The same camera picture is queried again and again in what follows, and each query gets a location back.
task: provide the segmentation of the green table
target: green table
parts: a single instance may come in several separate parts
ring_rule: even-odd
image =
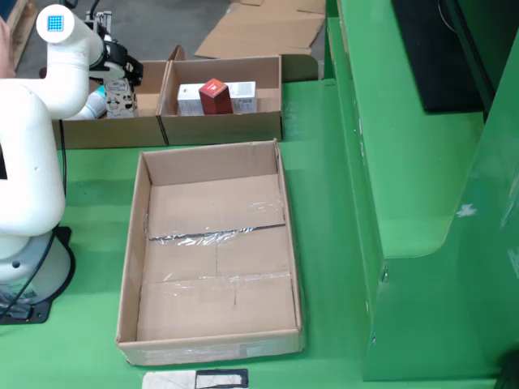
[[[306,305],[307,348],[279,357],[170,366],[250,370],[254,388],[402,387],[362,383],[368,317],[334,80],[284,86],[285,161]],[[140,388],[148,369],[114,343],[138,149],[67,153],[63,225],[73,229],[75,277],[42,325],[0,327],[2,387]],[[413,387],[488,388],[488,381]]]

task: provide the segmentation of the open cardboard box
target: open cardboard box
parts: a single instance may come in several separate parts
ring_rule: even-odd
[[[97,120],[64,120],[66,148],[166,146],[167,139],[157,117],[159,96],[170,62],[183,58],[182,47],[176,46],[166,61],[142,61],[143,81],[135,87],[138,118],[108,119],[105,113]],[[99,84],[91,82],[90,92],[98,87]],[[56,144],[60,148],[58,122],[53,122],[53,126]]]
[[[302,350],[276,141],[140,154],[116,343],[134,365]]]
[[[257,113],[180,116],[178,89],[183,83],[255,81]],[[159,102],[161,124],[170,145],[214,144],[283,139],[281,82],[317,79],[309,55],[172,61]]]

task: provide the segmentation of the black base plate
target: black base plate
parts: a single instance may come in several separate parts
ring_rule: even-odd
[[[44,323],[49,318],[50,308],[52,306],[53,300],[62,294],[62,292],[66,289],[69,283],[72,281],[72,277],[75,273],[75,257],[72,253],[71,248],[68,246],[69,241],[71,240],[72,230],[69,227],[58,227],[56,231],[56,238],[63,244],[66,251],[71,257],[71,269],[68,273],[68,276],[65,279],[63,285],[49,298],[45,299],[42,302],[32,305],[31,315],[26,320],[21,320],[18,318],[12,318],[9,315],[4,316],[4,318],[0,319],[1,325],[9,325],[9,324],[39,324]]]
[[[441,18],[441,0],[392,0],[427,112],[483,111],[483,103],[457,34]],[[447,7],[442,7],[448,20]]]

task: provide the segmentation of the person's arm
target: person's arm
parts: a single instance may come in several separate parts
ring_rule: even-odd
[[[0,17],[0,79],[16,77],[11,29]]]

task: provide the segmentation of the cardboard sheet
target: cardboard sheet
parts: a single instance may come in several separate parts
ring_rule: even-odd
[[[309,53],[323,25],[324,15],[313,13],[320,9],[317,0],[264,0],[254,6],[231,4],[195,55],[236,58]]]

